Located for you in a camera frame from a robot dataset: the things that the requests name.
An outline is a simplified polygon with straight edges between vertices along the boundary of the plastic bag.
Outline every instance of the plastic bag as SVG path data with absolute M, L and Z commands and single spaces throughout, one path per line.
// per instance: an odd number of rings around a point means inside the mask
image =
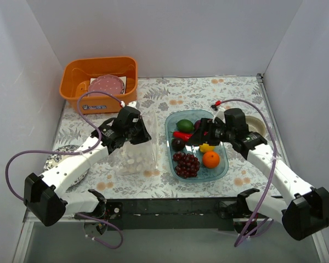
M 107 161 L 114 164 L 117 174 L 143 173 L 157 168 L 158 124 L 156 113 L 150 112 L 142 117 L 146 130 L 151 135 L 151 140 L 138 145 L 126 142 L 122 148 L 115 150 Z

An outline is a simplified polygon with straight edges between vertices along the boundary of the white wall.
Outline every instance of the white wall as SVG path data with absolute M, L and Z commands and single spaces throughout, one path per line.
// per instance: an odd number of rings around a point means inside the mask
M 329 191 L 329 1 L 303 1 L 265 84 L 292 168 Z
M 51 148 L 62 100 L 62 68 L 25 0 L 0 0 L 0 262 L 11 262 L 22 228 L 23 202 L 8 190 L 4 169 L 18 151 Z M 42 170 L 44 155 L 17 159 L 17 192 Z
M 63 66 L 129 55 L 139 76 L 265 72 L 302 0 L 27 0 Z

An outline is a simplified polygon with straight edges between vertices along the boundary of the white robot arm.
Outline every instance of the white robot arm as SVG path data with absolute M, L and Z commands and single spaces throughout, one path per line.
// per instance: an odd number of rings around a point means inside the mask
M 269 178 L 274 159 L 273 149 L 258 133 L 250 132 L 245 114 L 239 108 L 224 112 L 225 123 L 216 116 L 214 120 L 201 119 L 199 129 L 189 143 L 218 145 L 229 142 L 233 149 L 256 166 Z M 329 226 L 329 192 L 314 188 L 302 180 L 282 160 L 276 160 L 272 184 L 283 199 L 266 196 L 258 212 L 283 224 L 291 237 L 301 240 Z M 262 193 L 252 188 L 237 196 L 237 210 L 242 214 L 255 211 Z
M 101 217 L 106 202 L 103 195 L 95 190 L 65 193 L 67 188 L 93 164 L 122 147 L 126 141 L 141 144 L 151 140 L 140 112 L 133 104 L 123 107 L 117 118 L 108 119 L 99 130 L 101 141 L 92 151 L 83 153 L 98 142 L 96 130 L 77 149 L 80 155 L 70 156 L 39 176 L 32 173 L 25 179 L 24 204 L 45 226 L 53 225 L 64 214 L 84 212 L 96 218 Z

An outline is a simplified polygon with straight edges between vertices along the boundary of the red grapes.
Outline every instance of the red grapes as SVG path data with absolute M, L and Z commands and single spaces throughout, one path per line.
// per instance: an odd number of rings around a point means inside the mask
M 194 155 L 177 152 L 173 155 L 173 160 L 178 162 L 178 165 L 174 168 L 177 175 L 182 178 L 197 177 L 200 162 Z

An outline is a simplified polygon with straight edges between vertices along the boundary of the clear blue tray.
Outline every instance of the clear blue tray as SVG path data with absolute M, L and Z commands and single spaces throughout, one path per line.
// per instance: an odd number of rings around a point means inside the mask
M 220 157 L 220 163 L 216 168 L 208 169 L 205 166 L 203 166 L 202 164 L 203 153 L 200 152 L 198 146 L 186 145 L 182 151 L 185 153 L 194 154 L 198 158 L 200 162 L 200 170 L 197 172 L 197 177 L 194 178 L 191 177 L 187 179 L 181 178 L 175 173 L 174 167 L 177 166 L 177 162 L 173 161 L 173 155 L 176 153 L 176 151 L 172 149 L 171 142 L 174 138 L 172 133 L 178 131 L 177 122 L 179 122 L 181 119 L 188 119 L 192 121 L 192 123 L 195 123 L 197 120 L 201 118 L 213 118 L 213 115 L 210 112 L 204 110 L 191 110 L 191 111 L 175 112 L 169 115 L 168 118 L 166 119 L 165 132 L 167 139 L 169 165 L 171 167 L 173 176 L 182 182 L 209 182 L 222 178 L 228 171 L 228 158 L 226 156 L 224 145 L 223 143 L 221 143 L 219 146 L 216 146 L 214 148 L 214 151 L 217 154 L 219 154 Z

